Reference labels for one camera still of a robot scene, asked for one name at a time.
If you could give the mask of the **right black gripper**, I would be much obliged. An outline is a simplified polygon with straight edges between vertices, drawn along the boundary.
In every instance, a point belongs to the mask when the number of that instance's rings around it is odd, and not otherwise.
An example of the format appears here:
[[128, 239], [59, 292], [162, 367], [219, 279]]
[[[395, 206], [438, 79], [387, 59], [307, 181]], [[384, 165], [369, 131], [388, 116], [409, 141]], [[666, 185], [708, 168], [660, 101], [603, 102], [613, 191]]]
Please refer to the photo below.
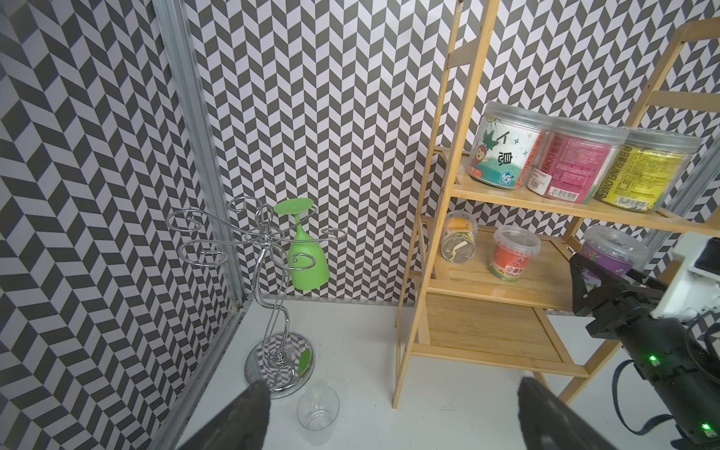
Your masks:
[[595, 339], [618, 339], [638, 320], [647, 319], [669, 288], [652, 277], [643, 286], [633, 286], [590, 258], [576, 253], [569, 260], [572, 279], [572, 311], [592, 316], [586, 326]]

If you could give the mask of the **small clear tub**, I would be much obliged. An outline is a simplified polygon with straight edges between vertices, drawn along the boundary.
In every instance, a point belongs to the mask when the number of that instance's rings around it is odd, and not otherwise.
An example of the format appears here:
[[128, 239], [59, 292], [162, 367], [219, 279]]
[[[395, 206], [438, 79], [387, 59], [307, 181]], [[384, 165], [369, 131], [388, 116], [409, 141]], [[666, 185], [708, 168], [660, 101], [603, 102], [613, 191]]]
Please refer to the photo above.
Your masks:
[[476, 220], [465, 211], [447, 214], [442, 230], [441, 251], [444, 260], [464, 264], [476, 253]]
[[518, 281], [530, 260], [541, 251], [542, 241], [517, 225], [502, 225], [493, 234], [494, 251], [489, 272], [502, 281]]
[[648, 256], [641, 241], [608, 226], [591, 226], [584, 234], [579, 253], [603, 268], [623, 276]]

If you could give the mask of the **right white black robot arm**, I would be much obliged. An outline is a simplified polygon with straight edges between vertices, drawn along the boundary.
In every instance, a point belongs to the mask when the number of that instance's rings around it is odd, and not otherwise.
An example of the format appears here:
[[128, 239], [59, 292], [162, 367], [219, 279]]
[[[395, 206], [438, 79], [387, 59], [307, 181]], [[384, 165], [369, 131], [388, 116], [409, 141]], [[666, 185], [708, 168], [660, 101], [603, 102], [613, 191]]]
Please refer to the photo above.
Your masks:
[[667, 407], [667, 414], [651, 418], [637, 435], [672, 420], [681, 435], [673, 448], [718, 448], [719, 358], [680, 320], [652, 316], [667, 283], [635, 269], [620, 276], [579, 253], [569, 266], [573, 313], [594, 319], [587, 327], [591, 337], [619, 341], [629, 364]]

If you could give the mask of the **flower seed jar pink label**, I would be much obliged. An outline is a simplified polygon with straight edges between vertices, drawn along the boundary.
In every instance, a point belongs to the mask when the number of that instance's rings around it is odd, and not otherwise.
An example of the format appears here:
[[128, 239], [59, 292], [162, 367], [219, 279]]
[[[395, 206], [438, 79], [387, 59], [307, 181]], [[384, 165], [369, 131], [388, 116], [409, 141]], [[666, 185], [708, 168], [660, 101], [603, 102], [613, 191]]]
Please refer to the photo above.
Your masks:
[[625, 127], [553, 120], [528, 189], [546, 198], [588, 204], [628, 134]]

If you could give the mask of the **carrot seed jar red label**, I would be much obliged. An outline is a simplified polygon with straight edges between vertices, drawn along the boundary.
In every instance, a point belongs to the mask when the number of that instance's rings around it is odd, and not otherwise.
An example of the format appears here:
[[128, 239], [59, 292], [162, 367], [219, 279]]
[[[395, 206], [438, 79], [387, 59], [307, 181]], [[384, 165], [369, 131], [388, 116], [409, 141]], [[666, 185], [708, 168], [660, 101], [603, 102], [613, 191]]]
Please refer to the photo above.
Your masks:
[[499, 189], [525, 187], [551, 123], [540, 112], [491, 101], [472, 145], [468, 175]]

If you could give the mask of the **yellow label seed jar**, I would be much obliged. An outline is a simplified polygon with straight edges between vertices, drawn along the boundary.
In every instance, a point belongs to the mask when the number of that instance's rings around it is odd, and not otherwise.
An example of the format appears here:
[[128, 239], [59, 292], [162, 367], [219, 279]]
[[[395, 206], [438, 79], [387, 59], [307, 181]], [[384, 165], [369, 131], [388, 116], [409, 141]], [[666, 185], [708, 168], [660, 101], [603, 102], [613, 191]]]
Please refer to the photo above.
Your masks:
[[594, 198], [635, 212], [658, 210], [701, 144], [695, 136], [630, 129]]

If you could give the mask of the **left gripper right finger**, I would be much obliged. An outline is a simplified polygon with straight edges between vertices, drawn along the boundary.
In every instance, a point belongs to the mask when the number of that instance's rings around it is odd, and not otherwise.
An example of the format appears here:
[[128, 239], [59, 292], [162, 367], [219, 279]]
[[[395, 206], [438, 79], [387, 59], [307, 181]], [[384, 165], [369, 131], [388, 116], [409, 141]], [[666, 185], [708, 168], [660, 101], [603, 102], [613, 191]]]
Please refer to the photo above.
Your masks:
[[615, 449], [535, 378], [523, 378], [517, 395], [527, 449]]

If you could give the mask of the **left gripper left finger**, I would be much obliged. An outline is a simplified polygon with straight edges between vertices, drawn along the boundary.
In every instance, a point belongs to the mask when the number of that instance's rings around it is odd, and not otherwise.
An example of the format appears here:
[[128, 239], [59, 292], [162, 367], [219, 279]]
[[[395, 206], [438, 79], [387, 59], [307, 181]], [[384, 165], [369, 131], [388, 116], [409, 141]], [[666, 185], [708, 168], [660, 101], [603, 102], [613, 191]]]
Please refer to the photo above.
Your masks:
[[195, 433], [181, 450], [261, 450], [269, 420], [271, 397], [264, 381], [251, 384]]

